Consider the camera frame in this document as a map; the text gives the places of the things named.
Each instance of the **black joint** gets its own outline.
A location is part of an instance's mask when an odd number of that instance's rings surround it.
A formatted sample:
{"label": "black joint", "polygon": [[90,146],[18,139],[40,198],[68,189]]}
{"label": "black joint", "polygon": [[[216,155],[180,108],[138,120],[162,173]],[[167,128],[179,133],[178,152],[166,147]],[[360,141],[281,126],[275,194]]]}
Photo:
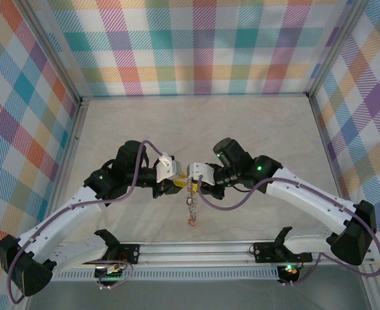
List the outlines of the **black joint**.
{"label": "black joint", "polygon": [[[0,241],[1,266],[6,273],[19,249],[18,239],[11,235]],[[52,270],[56,266],[56,262],[46,260],[44,263],[38,263],[32,257],[33,253],[23,252],[12,273],[12,281],[23,296],[32,296],[42,290],[51,280]]]}
{"label": "black joint", "polygon": [[240,144],[231,138],[225,138],[213,147],[213,152],[225,167],[236,165],[237,163],[249,163],[252,157]]}
{"label": "black joint", "polygon": [[203,195],[211,195],[213,198],[222,200],[224,198],[224,187],[203,183],[200,187]]}
{"label": "black joint", "polygon": [[[282,164],[273,160],[266,155],[260,155],[255,158],[249,169],[243,173],[241,182],[245,187],[252,189],[258,182],[271,178],[278,169],[283,168]],[[266,193],[268,183],[263,184],[258,188],[258,191]]]}
{"label": "black joint", "polygon": [[[374,232],[377,231],[374,206],[363,200],[354,205],[355,214],[358,215]],[[336,257],[351,265],[361,265],[368,252],[372,237],[368,231],[352,218],[344,222],[346,229],[340,234],[332,234],[326,239],[331,245],[331,251]]]}
{"label": "black joint", "polygon": [[84,187],[90,187],[97,199],[115,199],[127,192],[127,185],[120,186],[107,169],[94,171],[85,181]]}

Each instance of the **beige floor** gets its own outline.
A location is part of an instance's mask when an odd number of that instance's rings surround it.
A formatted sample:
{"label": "beige floor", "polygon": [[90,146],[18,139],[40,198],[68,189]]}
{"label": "beige floor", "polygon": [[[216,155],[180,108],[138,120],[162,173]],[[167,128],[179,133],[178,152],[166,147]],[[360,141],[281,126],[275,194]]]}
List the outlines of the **beige floor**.
{"label": "beige floor", "polygon": [[[337,193],[306,98],[182,96],[91,101],[66,198],[93,170],[114,158],[127,140],[148,139],[186,167],[193,161],[219,163],[212,148],[228,136],[238,140],[252,157],[271,156],[306,181]],[[153,163],[155,153],[147,152]],[[243,195],[228,189],[225,199],[216,202],[232,205]],[[216,211],[199,199],[198,223],[190,227],[185,197],[186,192],[181,191],[153,200],[151,189],[137,189],[69,240],[85,238],[102,228],[123,241],[270,239],[285,226],[310,228],[319,224],[298,208],[258,192],[231,212]]]}

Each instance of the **plaid wallpaper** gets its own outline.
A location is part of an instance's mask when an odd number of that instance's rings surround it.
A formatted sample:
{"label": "plaid wallpaper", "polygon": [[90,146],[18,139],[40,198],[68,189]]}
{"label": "plaid wallpaper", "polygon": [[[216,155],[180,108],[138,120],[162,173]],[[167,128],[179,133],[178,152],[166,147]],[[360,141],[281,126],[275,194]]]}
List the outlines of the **plaid wallpaper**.
{"label": "plaid wallpaper", "polygon": [[345,196],[375,204],[380,231],[380,0],[371,0],[315,109]]}
{"label": "plaid wallpaper", "polygon": [[[0,239],[43,219],[75,107],[12,0],[0,0]],[[5,284],[0,266],[0,309]]]}
{"label": "plaid wallpaper", "polygon": [[131,96],[302,93],[352,0],[30,2],[81,95]]}

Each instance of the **black mounting bracket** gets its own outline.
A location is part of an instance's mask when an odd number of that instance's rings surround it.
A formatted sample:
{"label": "black mounting bracket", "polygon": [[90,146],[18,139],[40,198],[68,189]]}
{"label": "black mounting bracket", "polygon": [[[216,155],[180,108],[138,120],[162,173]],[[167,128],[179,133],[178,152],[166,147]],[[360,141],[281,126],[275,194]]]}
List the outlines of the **black mounting bracket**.
{"label": "black mounting bracket", "polygon": [[138,259],[140,257],[140,245],[139,244],[120,244],[118,246],[120,253],[120,258],[125,258],[130,264],[138,264]]}
{"label": "black mounting bracket", "polygon": [[285,237],[292,227],[284,227],[274,242],[256,242],[253,253],[256,263],[310,263],[312,253],[293,254],[285,246]]}

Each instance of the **yellow object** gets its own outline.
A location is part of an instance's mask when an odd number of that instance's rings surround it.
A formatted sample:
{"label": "yellow object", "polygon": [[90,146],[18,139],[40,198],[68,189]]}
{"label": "yellow object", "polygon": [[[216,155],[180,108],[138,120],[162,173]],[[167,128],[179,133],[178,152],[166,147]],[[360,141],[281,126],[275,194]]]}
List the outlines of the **yellow object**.
{"label": "yellow object", "polygon": [[[185,173],[181,173],[181,175],[177,177],[177,179],[173,180],[174,185],[181,187],[183,189],[184,187],[187,186],[187,180],[183,180],[183,179],[187,179],[187,176],[185,175]],[[193,184],[193,192],[197,193],[197,184]]]}

